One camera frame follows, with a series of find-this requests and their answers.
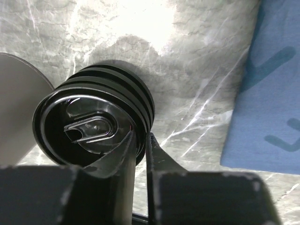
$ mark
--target pull tab hole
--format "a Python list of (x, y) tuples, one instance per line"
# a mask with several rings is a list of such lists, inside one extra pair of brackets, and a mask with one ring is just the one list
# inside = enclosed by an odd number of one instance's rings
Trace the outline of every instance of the pull tab hole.
[(65, 132), (72, 142), (75, 142), (83, 137), (82, 133), (77, 129), (66, 130)]

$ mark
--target pull tab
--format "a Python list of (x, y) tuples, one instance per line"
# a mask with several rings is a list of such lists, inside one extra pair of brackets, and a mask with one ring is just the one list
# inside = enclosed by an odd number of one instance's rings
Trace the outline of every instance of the pull tab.
[(113, 137), (116, 129), (106, 117), (93, 116), (66, 125), (64, 132), (72, 143), (92, 143)]

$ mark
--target gray marble countertop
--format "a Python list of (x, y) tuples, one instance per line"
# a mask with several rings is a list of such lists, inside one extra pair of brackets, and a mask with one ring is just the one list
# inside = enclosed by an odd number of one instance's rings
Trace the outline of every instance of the gray marble countertop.
[[(220, 154), (259, 0), (0, 0), (0, 52), (38, 68), (54, 86), (101, 60), (131, 63), (156, 104), (152, 132), (189, 170), (232, 170)], [(35, 147), (21, 165), (53, 165)], [(146, 164), (134, 211), (147, 214)], [(300, 176), (258, 173), (285, 225), (300, 225)]]

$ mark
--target folded blue cloth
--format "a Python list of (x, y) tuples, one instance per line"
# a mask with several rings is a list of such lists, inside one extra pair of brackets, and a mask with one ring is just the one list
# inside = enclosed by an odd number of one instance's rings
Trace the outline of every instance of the folded blue cloth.
[(221, 165), (300, 174), (300, 0), (262, 0)]

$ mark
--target gray cylinder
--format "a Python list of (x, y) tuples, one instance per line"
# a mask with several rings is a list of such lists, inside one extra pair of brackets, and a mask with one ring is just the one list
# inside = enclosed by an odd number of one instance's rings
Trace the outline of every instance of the gray cylinder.
[(0, 53), (0, 164), (17, 164), (36, 144), (32, 116), (53, 86), (28, 62)]

